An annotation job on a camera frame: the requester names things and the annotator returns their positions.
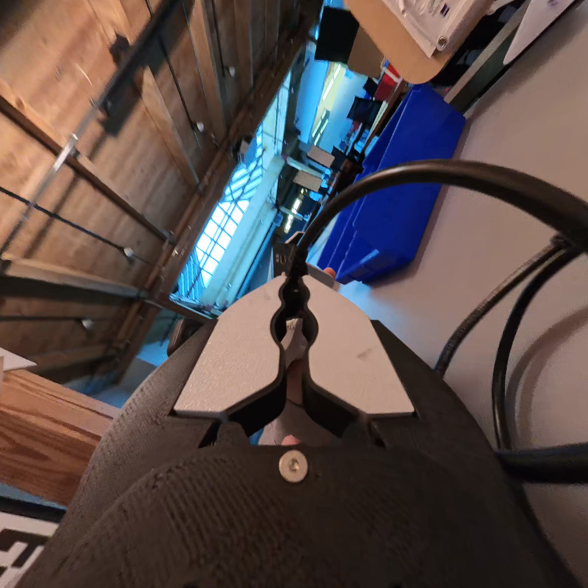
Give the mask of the black network splitter box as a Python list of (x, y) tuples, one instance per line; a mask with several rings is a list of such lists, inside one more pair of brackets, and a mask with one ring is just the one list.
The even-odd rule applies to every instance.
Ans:
[(298, 242), (302, 236), (303, 232), (297, 231), (287, 240), (283, 241), (277, 239), (273, 243), (271, 255), (271, 279), (288, 272), (292, 252), (298, 246)]

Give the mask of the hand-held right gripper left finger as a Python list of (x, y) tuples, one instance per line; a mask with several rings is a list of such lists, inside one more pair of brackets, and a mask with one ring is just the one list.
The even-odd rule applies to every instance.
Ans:
[(177, 415), (272, 420), (285, 398), (285, 360), (276, 322), (285, 279), (272, 279), (217, 320), (173, 407)]

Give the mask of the person's left hand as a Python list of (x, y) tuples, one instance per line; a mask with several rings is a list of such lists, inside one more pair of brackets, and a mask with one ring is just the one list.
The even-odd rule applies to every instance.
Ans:
[(294, 360), (286, 370), (286, 398), (297, 406), (303, 406), (303, 375), (304, 363), (302, 359)]

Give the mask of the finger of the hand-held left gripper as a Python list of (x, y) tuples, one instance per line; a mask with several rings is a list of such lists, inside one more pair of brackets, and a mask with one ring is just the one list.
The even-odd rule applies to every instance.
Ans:
[(303, 333), (303, 320), (288, 320), (286, 322), (286, 334), (281, 345), (284, 350), (285, 366), (303, 359), (308, 346), (307, 339)]

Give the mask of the black white printed tag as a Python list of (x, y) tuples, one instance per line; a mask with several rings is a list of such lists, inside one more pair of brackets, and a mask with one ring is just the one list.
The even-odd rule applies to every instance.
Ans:
[(16, 587), (54, 535), (66, 510), (1, 497), (1, 587)]

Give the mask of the grey desk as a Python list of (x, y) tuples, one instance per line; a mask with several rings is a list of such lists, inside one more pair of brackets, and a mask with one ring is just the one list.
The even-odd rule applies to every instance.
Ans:
[[(456, 156), (516, 169), (587, 199), (587, 1), (566, 11), (471, 108)], [(389, 279), (340, 291), (433, 366), (460, 322), (552, 235), (509, 205), (444, 187), (415, 262)], [(524, 287), (474, 328), (445, 375), (492, 445), (496, 350)], [(507, 373), (516, 447), (587, 441), (586, 257), (533, 299)]]

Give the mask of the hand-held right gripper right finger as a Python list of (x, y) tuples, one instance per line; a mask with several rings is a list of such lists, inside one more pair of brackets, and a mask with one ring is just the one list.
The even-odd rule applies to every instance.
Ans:
[(307, 341), (303, 403), (323, 428), (347, 428), (415, 407), (366, 313), (309, 275), (299, 282)]

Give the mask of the wooden instruction board with papers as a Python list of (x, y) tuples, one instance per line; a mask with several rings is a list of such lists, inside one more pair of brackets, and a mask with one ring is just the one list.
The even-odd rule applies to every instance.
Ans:
[(344, 1), (401, 78), (435, 77), (467, 39), (493, 1)]

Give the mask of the blue plastic bin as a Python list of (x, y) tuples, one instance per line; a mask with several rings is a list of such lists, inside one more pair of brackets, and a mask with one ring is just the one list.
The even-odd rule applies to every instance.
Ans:
[[(465, 118), (430, 84), (413, 86), (364, 158), (368, 175), (407, 162), (450, 159)], [(346, 207), (317, 265), (332, 268), (342, 284), (370, 283), (415, 259), (440, 191), (439, 184), (411, 183), (371, 193)]]

